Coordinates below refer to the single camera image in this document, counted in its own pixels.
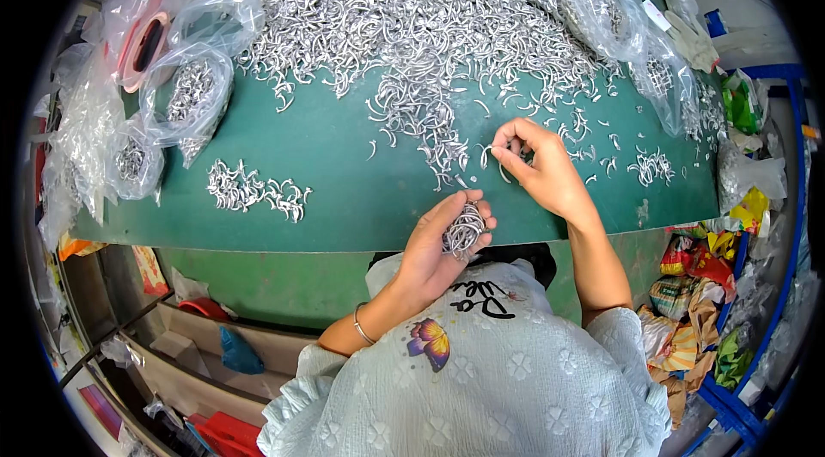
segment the green workbench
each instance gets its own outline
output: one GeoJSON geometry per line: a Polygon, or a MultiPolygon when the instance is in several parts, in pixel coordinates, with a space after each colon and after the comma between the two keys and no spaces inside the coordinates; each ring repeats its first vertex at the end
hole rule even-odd
{"type": "MultiPolygon", "coordinates": [[[[238,70],[229,109],[212,142],[191,168],[183,169],[176,147],[167,149],[160,207],[151,198],[120,201],[117,206],[107,202],[102,227],[84,209],[77,216],[72,235],[117,244],[242,252],[402,250],[418,218],[458,189],[445,186],[441,193],[434,192],[436,178],[424,163],[424,154],[416,151],[420,141],[399,134],[397,147],[387,147],[387,135],[378,132],[382,126],[367,119],[365,101],[376,93],[381,71],[369,71],[340,101],[331,87],[321,82],[331,76],[318,71],[318,79],[311,85],[295,87],[292,106],[278,114],[275,108],[281,101],[275,99],[271,87],[238,70]],[[378,149],[366,162],[372,152],[370,140],[377,142],[378,149]],[[206,190],[207,172],[216,158],[230,167],[242,158],[247,170],[257,169],[263,179],[292,178],[302,188],[311,187],[315,192],[309,195],[304,220],[298,224],[287,222],[282,212],[271,210],[266,202],[254,204],[245,214],[217,209],[214,197],[206,190]]],[[[718,80],[710,81],[718,85],[718,80]]],[[[555,116],[570,127],[572,109],[585,109],[587,126],[593,132],[580,147],[595,145],[596,161],[576,161],[575,165],[583,179],[597,175],[587,189],[607,232],[624,233],[716,217],[715,155],[710,153],[706,160],[707,142],[701,143],[697,160],[696,143],[668,137],[653,106],[635,91],[629,79],[614,83],[619,93],[616,97],[606,94],[604,79],[599,78],[596,85],[602,98],[597,103],[579,95],[576,106],[559,101],[557,114],[541,109],[533,117],[540,123],[555,116]],[[637,113],[637,105],[643,106],[642,113],[637,113]],[[598,120],[610,122],[610,127],[600,125],[598,120]],[[619,135],[621,151],[616,151],[608,139],[612,132],[619,135]],[[637,138],[639,132],[644,139],[637,138]],[[635,162],[635,144],[649,153],[661,148],[676,172],[670,186],[656,179],[645,188],[636,172],[626,172],[625,167],[635,162]],[[608,179],[598,160],[613,155],[617,156],[618,168],[608,179]],[[683,166],[686,178],[681,175],[683,166]],[[640,215],[645,199],[648,211],[640,215]]],[[[455,127],[471,146],[490,143],[502,123],[525,113],[516,105],[526,102],[514,99],[505,109],[501,101],[495,101],[497,93],[489,86],[485,86],[486,96],[481,96],[475,81],[457,80],[453,86],[468,88],[454,94],[452,104],[455,127]],[[484,118],[484,110],[474,99],[490,108],[490,119],[484,118]]],[[[523,74],[517,87],[525,97],[529,98],[531,91],[538,96],[541,81],[523,74]]],[[[127,116],[137,111],[136,99],[125,98],[127,116]]],[[[559,122],[550,124],[553,130],[558,127],[559,122]]],[[[568,149],[575,151],[571,142],[568,149]]],[[[462,176],[468,185],[484,190],[485,199],[492,205],[498,218],[494,244],[567,237],[562,219],[540,208],[516,180],[508,184],[501,179],[492,156],[482,171],[480,153],[478,147],[469,151],[470,161],[462,176]],[[469,180],[472,175],[477,177],[476,183],[469,180]]]]}

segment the silver bangle bracelet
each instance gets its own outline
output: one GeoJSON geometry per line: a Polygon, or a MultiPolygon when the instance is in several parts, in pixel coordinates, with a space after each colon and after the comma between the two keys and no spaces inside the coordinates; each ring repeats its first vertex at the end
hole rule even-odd
{"type": "Polygon", "coordinates": [[[366,337],[366,333],[364,333],[364,330],[361,329],[361,324],[358,322],[358,309],[363,307],[366,304],[367,304],[367,302],[363,301],[363,302],[358,303],[356,305],[356,311],[352,313],[352,324],[354,324],[356,326],[356,330],[358,331],[358,333],[360,333],[361,337],[364,340],[366,340],[370,344],[370,346],[372,346],[372,345],[376,344],[376,342],[374,340],[370,339],[369,337],[366,337]]]}

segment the red plastic container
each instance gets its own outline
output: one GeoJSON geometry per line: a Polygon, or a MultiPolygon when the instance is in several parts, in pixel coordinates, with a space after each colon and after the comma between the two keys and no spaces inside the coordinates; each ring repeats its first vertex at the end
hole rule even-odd
{"type": "Polygon", "coordinates": [[[220,321],[232,321],[220,305],[209,298],[187,299],[177,304],[177,307],[187,312],[199,313],[207,318],[218,319],[220,321]]]}
{"type": "Polygon", "coordinates": [[[196,424],[195,430],[220,457],[263,457],[257,447],[261,429],[223,412],[215,412],[205,425],[196,424]]]}

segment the glove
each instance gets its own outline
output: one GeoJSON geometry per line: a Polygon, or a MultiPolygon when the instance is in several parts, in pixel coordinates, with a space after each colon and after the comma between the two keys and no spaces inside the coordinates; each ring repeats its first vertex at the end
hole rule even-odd
{"type": "Polygon", "coordinates": [[[694,18],[691,25],[687,25],[679,16],[670,10],[664,12],[664,16],[671,24],[667,29],[667,35],[673,40],[673,45],[696,70],[710,73],[714,70],[719,60],[718,52],[710,36],[702,29],[699,22],[694,18]]]}

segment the blue metal shelf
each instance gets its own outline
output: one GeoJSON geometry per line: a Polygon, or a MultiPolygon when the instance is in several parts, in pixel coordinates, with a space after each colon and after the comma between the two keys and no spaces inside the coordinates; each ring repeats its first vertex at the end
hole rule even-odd
{"type": "MultiPolygon", "coordinates": [[[[768,343],[770,342],[770,337],[773,335],[773,332],[776,329],[776,325],[779,322],[779,318],[781,317],[782,312],[785,308],[785,301],[788,298],[790,286],[793,283],[794,275],[796,272],[796,262],[799,256],[799,238],[802,233],[802,221],[804,217],[805,205],[805,160],[804,138],[802,134],[802,119],[807,118],[802,83],[800,82],[800,79],[805,78],[806,74],[804,68],[801,65],[766,65],[761,67],[745,67],[741,70],[753,79],[785,79],[788,82],[790,103],[791,108],[794,112],[794,134],[797,142],[796,156],[798,169],[798,186],[796,198],[796,211],[794,216],[794,237],[793,245],[791,247],[791,251],[788,258],[788,266],[785,269],[785,277],[782,282],[782,288],[779,290],[779,297],[776,300],[776,307],[774,307],[774,311],[770,316],[770,323],[768,324],[768,329],[754,354],[753,361],[748,366],[748,369],[745,371],[745,375],[739,382],[736,390],[733,390],[732,393],[727,389],[717,385],[713,376],[711,376],[710,374],[708,374],[705,381],[702,383],[702,387],[699,389],[699,394],[701,395],[701,397],[704,400],[706,400],[708,404],[716,408],[717,411],[720,413],[720,416],[726,418],[725,422],[728,425],[731,425],[742,438],[742,446],[737,450],[737,455],[746,451],[749,447],[754,446],[759,441],[759,439],[764,435],[767,427],[767,421],[758,419],[756,415],[754,415],[753,411],[750,410],[750,408],[748,408],[748,406],[745,405],[745,403],[738,398],[738,395],[745,387],[745,385],[748,383],[748,380],[753,375],[753,372],[756,371],[759,365],[759,360],[765,354],[765,350],[767,349],[768,343]],[[729,419],[730,416],[726,414],[727,412],[732,412],[733,416],[737,419],[735,421],[729,419]]],[[[744,257],[745,253],[747,252],[747,235],[747,233],[743,234],[742,240],[740,241],[739,245],[736,266],[734,267],[733,272],[734,277],[737,279],[742,273],[744,257]]],[[[719,319],[717,321],[717,328],[719,331],[722,330],[722,327],[724,326],[724,323],[727,320],[727,314],[730,311],[730,306],[731,304],[726,304],[723,307],[721,314],[719,315],[719,319]]],[[[776,412],[779,412],[785,406],[785,403],[788,400],[789,394],[793,390],[793,387],[794,379],[792,377],[789,380],[789,383],[783,389],[782,393],[780,394],[778,400],[774,405],[774,410],[776,412]]],[[[686,454],[688,454],[689,452],[693,452],[696,449],[696,446],[698,446],[702,441],[704,441],[707,438],[707,435],[709,433],[709,429],[703,431],[703,433],[697,439],[695,444],[691,445],[691,448],[688,450],[688,452],[686,452],[686,454]]]]}

